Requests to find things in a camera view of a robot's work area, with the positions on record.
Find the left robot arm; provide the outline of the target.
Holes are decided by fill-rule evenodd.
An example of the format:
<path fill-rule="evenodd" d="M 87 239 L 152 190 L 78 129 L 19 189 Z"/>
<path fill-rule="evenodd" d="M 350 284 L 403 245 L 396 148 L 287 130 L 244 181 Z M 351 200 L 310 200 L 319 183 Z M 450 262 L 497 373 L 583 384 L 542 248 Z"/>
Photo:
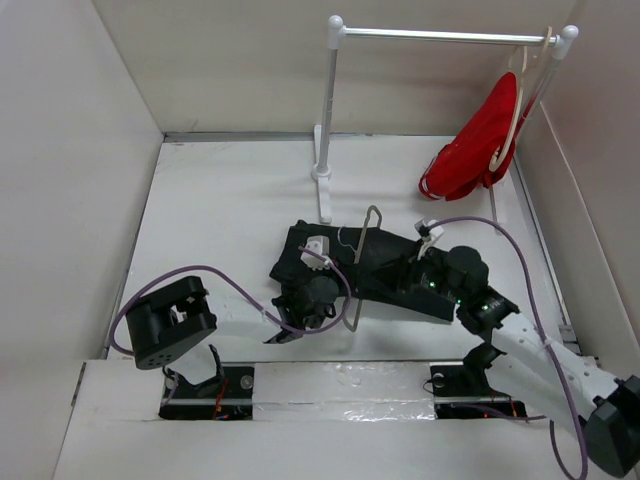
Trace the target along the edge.
<path fill-rule="evenodd" d="M 217 275 L 236 290 L 258 316 L 245 318 L 240 327 L 231 326 L 225 336 L 255 337 L 265 344 L 286 344 L 310 335 L 319 335 L 340 323 L 348 301 L 340 312 L 335 302 L 350 294 L 350 286 L 340 273 L 319 275 L 293 287 L 284 287 L 272 301 L 272 313 L 237 282 L 222 271 L 191 265 L 167 272 L 136 292 L 121 308 L 109 331 L 111 347 L 134 358 L 139 370 L 169 367 L 185 379 L 196 393 L 212 396 L 222 387 L 222 371 L 209 362 L 194 365 L 190 372 L 172 364 L 199 346 L 217 330 L 218 317 L 210 310 L 208 290 L 195 271 Z"/>

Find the black trousers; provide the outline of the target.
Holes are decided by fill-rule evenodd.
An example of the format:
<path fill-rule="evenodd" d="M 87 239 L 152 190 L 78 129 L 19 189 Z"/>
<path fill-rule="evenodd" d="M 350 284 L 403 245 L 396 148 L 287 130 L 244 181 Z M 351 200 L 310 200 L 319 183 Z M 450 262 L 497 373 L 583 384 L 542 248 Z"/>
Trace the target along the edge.
<path fill-rule="evenodd" d="M 352 248 L 359 241 L 359 228 L 309 224 L 291 226 L 283 251 L 269 276 L 281 285 L 281 295 L 272 300 L 284 322 L 296 328 L 318 328 L 336 316 L 339 297 L 374 301 L 409 309 L 451 322 L 455 302 L 444 296 L 435 274 L 441 256 L 431 263 L 417 258 L 418 243 L 378 227 L 365 233 L 361 255 Z M 312 269 L 302 260 L 301 249 L 313 237 L 328 241 L 326 255 L 338 268 Z"/>

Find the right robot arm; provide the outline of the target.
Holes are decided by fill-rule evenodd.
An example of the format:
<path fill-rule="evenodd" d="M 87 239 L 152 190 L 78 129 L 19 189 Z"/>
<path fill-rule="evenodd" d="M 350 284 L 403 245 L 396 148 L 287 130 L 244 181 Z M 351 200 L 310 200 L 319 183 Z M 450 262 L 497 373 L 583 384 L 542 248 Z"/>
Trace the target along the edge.
<path fill-rule="evenodd" d="M 429 247 L 389 266 L 393 287 L 455 303 L 463 327 L 482 339 L 464 359 L 468 390 L 493 388 L 530 405 L 575 433 L 587 457 L 613 477 L 638 465 L 638 376 L 606 372 L 547 336 L 490 287 L 489 268 L 473 248 Z"/>

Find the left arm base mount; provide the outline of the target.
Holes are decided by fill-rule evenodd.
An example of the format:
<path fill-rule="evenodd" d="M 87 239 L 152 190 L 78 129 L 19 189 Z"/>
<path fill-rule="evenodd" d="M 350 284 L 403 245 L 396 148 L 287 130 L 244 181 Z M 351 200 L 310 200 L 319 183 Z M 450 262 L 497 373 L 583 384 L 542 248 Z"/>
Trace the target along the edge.
<path fill-rule="evenodd" d="M 245 421 L 253 419 L 253 363 L 222 363 L 211 346 L 216 368 L 212 378 L 190 384 L 167 366 L 162 368 L 165 386 L 158 415 L 163 420 Z"/>

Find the grey wire hanger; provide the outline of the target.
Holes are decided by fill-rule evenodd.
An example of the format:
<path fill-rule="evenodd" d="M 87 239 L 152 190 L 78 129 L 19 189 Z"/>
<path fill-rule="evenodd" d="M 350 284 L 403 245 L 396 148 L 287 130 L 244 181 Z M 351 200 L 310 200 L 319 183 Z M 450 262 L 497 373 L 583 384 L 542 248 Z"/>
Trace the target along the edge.
<path fill-rule="evenodd" d="M 380 228 L 381 224 L 382 224 L 382 213 L 379 210 L 379 208 L 376 205 L 370 205 L 367 208 L 366 211 L 366 215 L 364 218 L 364 222 L 360 231 L 360 235 L 359 235 L 359 240 L 358 240 L 358 244 L 356 248 L 351 247 L 351 249 L 354 252 L 354 264 L 358 265 L 360 263 L 360 260 L 362 258 L 363 255 L 363 251 L 364 251 L 364 247 L 365 247 L 365 243 L 366 243 L 366 236 L 367 236 L 367 232 L 369 230 L 369 224 L 371 221 L 371 218 L 373 216 L 377 217 L 377 222 L 376 222 L 376 227 Z M 358 326 L 359 326 L 359 320 L 361 317 L 361 311 L 362 311 L 362 306 L 363 306 L 364 301 L 362 299 L 359 299 L 357 301 L 356 304 L 356 310 L 355 310 L 355 315 L 352 321 L 349 321 L 347 319 L 343 320 L 343 324 L 344 326 L 352 333 L 355 333 L 358 330 Z"/>

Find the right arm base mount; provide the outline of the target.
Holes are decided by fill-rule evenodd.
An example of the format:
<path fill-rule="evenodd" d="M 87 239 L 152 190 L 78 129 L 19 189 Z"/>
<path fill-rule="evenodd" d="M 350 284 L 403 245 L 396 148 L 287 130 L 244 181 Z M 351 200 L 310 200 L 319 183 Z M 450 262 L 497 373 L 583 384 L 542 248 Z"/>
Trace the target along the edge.
<path fill-rule="evenodd" d="M 423 389 L 433 394 L 438 420 L 526 418 L 521 401 L 489 386 L 485 370 L 498 357 L 498 351 L 482 344 L 462 360 L 432 362 L 430 378 Z"/>

